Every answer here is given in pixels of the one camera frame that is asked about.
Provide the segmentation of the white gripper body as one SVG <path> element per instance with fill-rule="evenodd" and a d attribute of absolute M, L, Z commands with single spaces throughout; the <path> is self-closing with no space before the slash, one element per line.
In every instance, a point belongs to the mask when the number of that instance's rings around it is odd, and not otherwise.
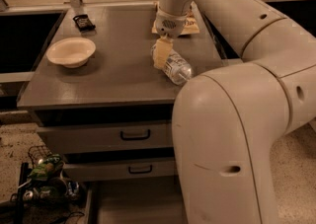
<path fill-rule="evenodd" d="M 158 9 L 155 20 L 156 32 L 161 37 L 176 38 L 183 31 L 185 20 L 186 16 L 175 16 Z"/>

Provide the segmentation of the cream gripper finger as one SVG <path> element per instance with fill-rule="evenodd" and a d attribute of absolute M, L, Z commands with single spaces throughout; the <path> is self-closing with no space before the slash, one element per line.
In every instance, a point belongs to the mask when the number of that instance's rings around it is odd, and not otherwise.
<path fill-rule="evenodd" d="M 160 37 L 155 43 L 154 49 L 154 67 L 162 69 L 166 60 L 173 49 L 173 41 L 168 37 Z"/>

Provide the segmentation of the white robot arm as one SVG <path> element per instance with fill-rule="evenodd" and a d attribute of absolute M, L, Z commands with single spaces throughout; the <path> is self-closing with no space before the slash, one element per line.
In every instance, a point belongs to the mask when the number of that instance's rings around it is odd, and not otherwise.
<path fill-rule="evenodd" d="M 157 22 L 190 4 L 242 61 L 188 81 L 172 137 L 189 224 L 278 224 L 270 152 L 316 116 L 313 35 L 261 0 L 160 0 Z"/>

